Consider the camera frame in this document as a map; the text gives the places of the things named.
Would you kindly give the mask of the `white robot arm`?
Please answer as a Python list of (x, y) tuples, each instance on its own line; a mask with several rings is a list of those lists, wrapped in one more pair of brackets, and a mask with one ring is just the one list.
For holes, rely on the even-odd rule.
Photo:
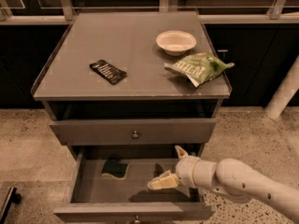
[(256, 199), (298, 223), (298, 189), (279, 183), (236, 159), (207, 161), (189, 155), (180, 146), (175, 146), (175, 149), (178, 154), (175, 172), (168, 170), (154, 177), (148, 183), (149, 189), (172, 189), (179, 186), (204, 188), (235, 203)]

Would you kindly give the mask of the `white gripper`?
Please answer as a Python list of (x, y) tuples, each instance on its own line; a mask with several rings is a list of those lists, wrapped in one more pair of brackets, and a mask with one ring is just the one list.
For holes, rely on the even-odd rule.
[(149, 189), (172, 189), (179, 185), (188, 188), (195, 188), (193, 170), (195, 164), (200, 161), (200, 158), (189, 156), (188, 152), (178, 145), (175, 145), (175, 150), (179, 157), (179, 161), (176, 165), (176, 173), (173, 174), (170, 170), (168, 170), (161, 175), (154, 177), (148, 183)]

